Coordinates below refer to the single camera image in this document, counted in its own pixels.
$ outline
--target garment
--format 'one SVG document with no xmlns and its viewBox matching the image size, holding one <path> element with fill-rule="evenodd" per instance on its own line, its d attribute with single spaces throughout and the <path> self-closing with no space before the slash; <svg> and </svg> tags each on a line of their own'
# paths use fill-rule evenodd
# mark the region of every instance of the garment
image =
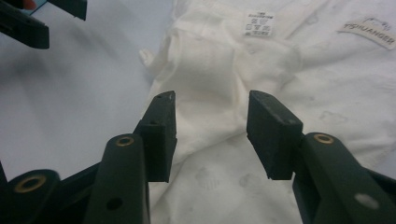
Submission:
<svg viewBox="0 0 396 224">
<path fill-rule="evenodd" d="M 160 52 L 140 52 L 150 97 L 177 94 L 172 181 L 150 184 L 153 223 L 299 223 L 289 182 L 266 179 L 246 138 L 248 92 L 265 91 L 374 167 L 395 148 L 394 51 L 337 33 L 389 2 L 175 1 Z M 243 35 L 244 9 L 276 14 L 274 34 Z"/>
</svg>

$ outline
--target screw hole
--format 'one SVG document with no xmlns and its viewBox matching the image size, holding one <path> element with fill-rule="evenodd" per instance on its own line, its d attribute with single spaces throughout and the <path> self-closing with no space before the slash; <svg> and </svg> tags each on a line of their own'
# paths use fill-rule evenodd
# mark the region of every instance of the screw hole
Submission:
<svg viewBox="0 0 396 224">
<path fill-rule="evenodd" d="M 25 189 L 29 189 L 38 184 L 38 179 L 30 179 L 22 184 L 22 187 Z"/>
<path fill-rule="evenodd" d="M 47 178 L 44 175 L 31 175 L 24 178 L 16 186 L 14 191 L 17 193 L 27 193 L 40 188 Z"/>
<path fill-rule="evenodd" d="M 113 198 L 110 199 L 107 204 L 107 210 L 114 211 L 119 209 L 122 206 L 122 199 L 121 198 Z"/>
<path fill-rule="evenodd" d="M 116 145 L 119 147 L 126 147 L 131 145 L 134 142 L 132 137 L 122 137 L 117 140 Z"/>
<path fill-rule="evenodd" d="M 314 138 L 318 142 L 323 143 L 323 144 L 328 144 L 329 145 L 329 144 L 332 144 L 334 142 L 334 139 L 332 137 L 330 137 L 329 135 L 324 134 L 324 133 L 315 134 Z"/>
</svg>

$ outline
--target black plastic bracket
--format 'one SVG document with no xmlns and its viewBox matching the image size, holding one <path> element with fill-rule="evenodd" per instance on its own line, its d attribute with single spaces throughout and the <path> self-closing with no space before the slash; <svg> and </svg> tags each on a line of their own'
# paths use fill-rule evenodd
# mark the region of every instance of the black plastic bracket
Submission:
<svg viewBox="0 0 396 224">
<path fill-rule="evenodd" d="M 0 1 L 0 32 L 35 49 L 50 47 L 49 27 L 3 1 Z"/>
<path fill-rule="evenodd" d="M 304 223 L 396 223 L 396 181 L 361 167 L 326 133 L 303 124 L 275 97 L 251 91 L 247 137 L 269 178 L 290 179 Z"/>
<path fill-rule="evenodd" d="M 109 140 L 101 162 L 63 181 L 38 170 L 7 182 L 0 166 L 0 223 L 148 224 L 148 182 L 169 180 L 177 143 L 175 98 L 154 97 L 134 133 Z"/>
<path fill-rule="evenodd" d="M 87 19 L 87 0 L 47 0 L 58 8 L 78 17 L 82 20 Z"/>
</svg>

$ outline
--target care label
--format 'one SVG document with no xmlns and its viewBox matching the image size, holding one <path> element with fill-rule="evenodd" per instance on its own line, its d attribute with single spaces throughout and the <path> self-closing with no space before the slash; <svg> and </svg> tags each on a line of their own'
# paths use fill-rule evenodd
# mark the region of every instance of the care label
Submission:
<svg viewBox="0 0 396 224">
<path fill-rule="evenodd" d="M 386 22 L 374 18 L 364 21 L 349 21 L 338 32 L 364 36 L 386 49 L 396 47 L 396 35 L 390 32 L 390 26 Z"/>
<path fill-rule="evenodd" d="M 244 35 L 270 36 L 273 32 L 275 13 L 247 11 L 245 16 Z"/>
</svg>

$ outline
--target crumpled cloth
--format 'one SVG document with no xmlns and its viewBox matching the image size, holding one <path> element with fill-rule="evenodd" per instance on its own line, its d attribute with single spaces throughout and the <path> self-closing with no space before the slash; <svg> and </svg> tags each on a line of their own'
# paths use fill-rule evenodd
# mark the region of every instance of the crumpled cloth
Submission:
<svg viewBox="0 0 396 224">
<path fill-rule="evenodd" d="M 149 99 L 177 94 L 169 184 L 150 184 L 152 223 L 299 223 L 291 181 L 271 181 L 246 138 L 248 93 L 273 94 L 304 133 L 332 134 L 372 168 L 396 146 L 395 51 L 337 30 L 386 1 L 176 0 Z M 275 12 L 270 37 L 242 35 L 243 8 Z"/>
</svg>

